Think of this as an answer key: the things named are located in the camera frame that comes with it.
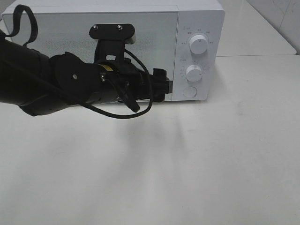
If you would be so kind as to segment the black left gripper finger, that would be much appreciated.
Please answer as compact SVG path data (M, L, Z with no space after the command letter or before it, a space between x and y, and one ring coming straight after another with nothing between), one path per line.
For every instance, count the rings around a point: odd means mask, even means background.
M150 93L150 101L155 103L160 103L165 100L165 92L162 90L153 90Z
M167 71L161 68L154 68L152 75L152 87L157 93L172 93L173 81L167 77Z

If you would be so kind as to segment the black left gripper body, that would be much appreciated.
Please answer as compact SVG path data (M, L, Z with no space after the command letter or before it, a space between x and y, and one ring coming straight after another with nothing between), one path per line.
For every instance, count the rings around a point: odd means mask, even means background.
M153 97L153 89L150 87L148 75L136 67L131 59L124 61L98 60L96 62L106 72L104 82L111 84L117 90L122 88L129 91L136 101L150 100Z

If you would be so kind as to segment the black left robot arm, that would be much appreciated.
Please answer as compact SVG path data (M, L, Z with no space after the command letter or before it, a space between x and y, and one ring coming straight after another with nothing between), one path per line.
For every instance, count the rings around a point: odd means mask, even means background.
M93 63L65 52L48 57L0 35L0 100L41 116L80 105L104 116L131 119L145 114L139 100L162 102L172 92L164 69L150 73L125 44L134 34L91 31L98 43Z

